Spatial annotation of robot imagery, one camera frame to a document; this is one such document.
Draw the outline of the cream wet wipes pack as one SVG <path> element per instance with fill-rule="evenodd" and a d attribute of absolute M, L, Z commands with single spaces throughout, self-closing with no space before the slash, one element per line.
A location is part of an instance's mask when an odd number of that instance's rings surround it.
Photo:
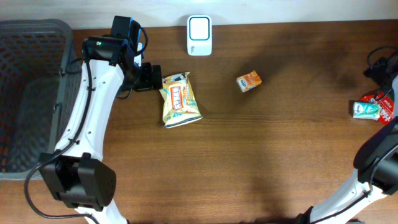
<path fill-rule="evenodd" d="M 162 79 L 160 94 L 164 99 L 162 121 L 164 128 L 174 128 L 203 118 L 188 78 L 189 72 Z"/>

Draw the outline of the red snack bag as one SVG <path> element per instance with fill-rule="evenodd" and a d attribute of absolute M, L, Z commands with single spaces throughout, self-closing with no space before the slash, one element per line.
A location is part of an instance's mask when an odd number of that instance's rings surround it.
<path fill-rule="evenodd" d="M 389 95 L 385 95 L 383 92 L 364 95 L 359 101 L 375 104 L 379 107 L 379 113 L 372 112 L 368 119 L 380 121 L 382 124 L 387 124 L 392 120 L 394 102 Z"/>

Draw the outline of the orange tissue pack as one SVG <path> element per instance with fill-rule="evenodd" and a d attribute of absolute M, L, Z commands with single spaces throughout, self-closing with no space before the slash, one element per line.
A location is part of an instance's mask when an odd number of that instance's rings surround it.
<path fill-rule="evenodd" d="M 259 86 L 262 83 L 260 76 L 255 70 L 245 75 L 242 75 L 236 79 L 239 89 L 245 93 L 253 88 Z"/>

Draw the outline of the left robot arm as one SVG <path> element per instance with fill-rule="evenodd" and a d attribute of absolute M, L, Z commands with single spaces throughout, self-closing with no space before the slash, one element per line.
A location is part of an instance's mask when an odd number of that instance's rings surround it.
<path fill-rule="evenodd" d="M 42 153 L 25 179 L 39 172 L 50 194 L 88 223 L 128 223 L 114 201 L 116 173 L 103 160 L 103 141 L 113 102 L 124 92 L 162 88 L 161 67 L 143 63 L 146 31 L 131 17 L 115 16 L 111 32 L 82 45 L 81 82 L 66 130 L 53 153 Z"/>

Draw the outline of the teal tissue pack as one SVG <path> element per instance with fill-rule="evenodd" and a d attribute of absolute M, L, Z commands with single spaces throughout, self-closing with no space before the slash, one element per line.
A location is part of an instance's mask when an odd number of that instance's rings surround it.
<path fill-rule="evenodd" d="M 375 103 L 354 102 L 353 118 L 356 119 L 372 119 L 380 118 L 381 107 Z"/>

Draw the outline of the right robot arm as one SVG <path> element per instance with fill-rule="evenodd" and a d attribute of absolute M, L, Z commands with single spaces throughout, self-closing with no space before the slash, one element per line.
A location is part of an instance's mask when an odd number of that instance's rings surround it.
<path fill-rule="evenodd" d="M 357 152 L 350 178 L 326 201 L 299 214 L 294 223 L 354 223 L 368 205 L 397 192 L 397 47 L 382 46 L 367 56 L 364 75 L 393 100 L 391 120 Z"/>

